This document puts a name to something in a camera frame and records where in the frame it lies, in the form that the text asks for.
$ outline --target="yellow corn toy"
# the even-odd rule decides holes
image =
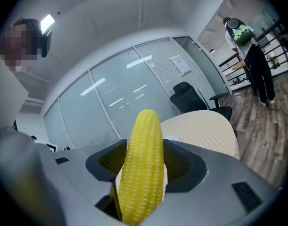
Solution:
[[[123,222],[139,225],[162,202],[164,148],[161,125],[152,110],[139,113],[118,189]]]

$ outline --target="cable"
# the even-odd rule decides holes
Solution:
[[[243,49],[241,47],[238,46],[238,48],[241,50],[241,52],[244,54],[244,60],[246,59],[247,60],[247,55],[246,53],[243,51]],[[247,70],[251,70],[252,69],[252,66],[251,64],[249,63],[249,61],[247,60],[247,63],[246,63],[246,68]]]
[[[280,111],[282,110],[282,112],[288,117],[288,114],[285,112],[285,110],[281,107],[280,109],[271,109],[271,108],[268,108],[270,111]]]

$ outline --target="ceiling light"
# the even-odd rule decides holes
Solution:
[[[135,93],[135,92],[137,92],[137,91],[139,91],[140,89],[142,89],[142,88],[146,87],[146,86],[147,86],[147,85],[144,85],[144,86],[142,86],[142,87],[140,87],[140,88],[136,89],[136,90],[134,91],[134,93]]]
[[[126,68],[129,69],[129,68],[131,68],[131,67],[133,67],[135,65],[138,65],[138,64],[140,64],[140,63],[142,63],[144,61],[150,60],[150,59],[152,59],[152,55],[149,55],[149,56],[144,57],[144,58],[140,58],[140,59],[138,59],[138,60],[126,65]]]
[[[121,100],[123,100],[123,98],[121,98],[121,99],[119,99],[119,100],[113,102],[113,103],[112,103],[111,105],[109,105],[109,106],[113,106],[114,104],[118,103],[118,102],[121,101]]]
[[[49,28],[49,26],[51,26],[54,22],[55,20],[50,14],[48,14],[44,19],[42,19],[41,21],[42,33],[44,33]]]
[[[105,81],[105,78],[102,78],[100,80],[98,80],[97,82],[95,82],[94,85],[90,86],[89,88],[87,88],[85,91],[83,91],[80,96],[85,96],[87,93],[91,92],[95,87],[97,87],[99,84],[103,83]]]

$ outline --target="glass partition wall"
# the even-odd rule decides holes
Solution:
[[[228,89],[221,75],[204,51],[191,38],[174,39],[196,62],[206,79],[209,81],[215,94],[228,93]]]
[[[176,55],[186,61],[190,72],[182,74],[174,65],[170,58]],[[170,96],[173,86],[183,81],[199,89],[214,108],[209,98],[215,90],[198,66],[206,62],[193,55],[166,38],[127,49],[84,72],[44,115],[50,142],[83,148],[121,138],[129,141],[140,111],[154,110],[161,122],[181,114]]]

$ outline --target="white shirt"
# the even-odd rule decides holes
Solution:
[[[252,38],[250,42],[246,43],[245,45],[242,45],[242,46],[238,46],[235,41],[230,37],[230,34],[227,30],[225,30],[225,39],[226,41],[228,42],[229,46],[231,49],[233,48],[237,48],[238,49],[238,52],[239,52],[239,56],[241,57],[241,59],[245,59],[245,57],[247,56],[247,53],[249,51],[249,49],[251,48],[251,46],[253,44],[258,44],[257,41]]]

